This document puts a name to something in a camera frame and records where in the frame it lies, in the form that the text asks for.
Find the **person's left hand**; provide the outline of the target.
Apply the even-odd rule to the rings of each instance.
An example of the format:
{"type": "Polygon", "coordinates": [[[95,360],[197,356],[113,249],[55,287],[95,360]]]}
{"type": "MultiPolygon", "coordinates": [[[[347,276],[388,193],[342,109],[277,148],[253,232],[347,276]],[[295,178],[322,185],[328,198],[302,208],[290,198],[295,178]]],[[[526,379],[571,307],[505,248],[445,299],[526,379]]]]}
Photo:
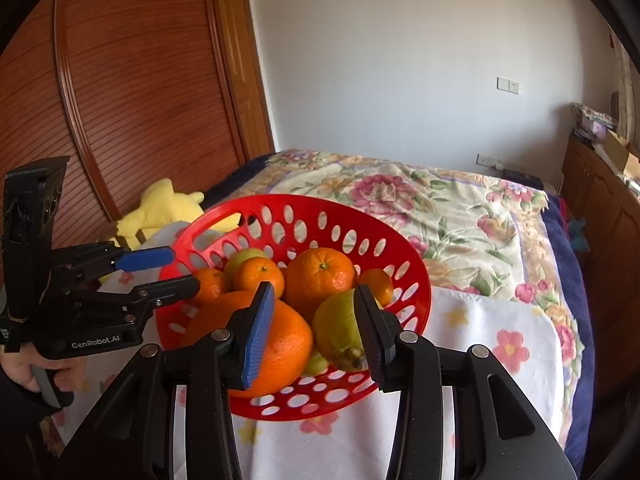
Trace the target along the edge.
{"type": "Polygon", "coordinates": [[[40,356],[32,344],[26,344],[19,352],[6,352],[1,347],[1,367],[11,380],[32,392],[40,387],[32,367],[54,370],[53,381],[63,392],[77,391],[82,387],[86,376],[86,358],[48,360],[40,356]]]}

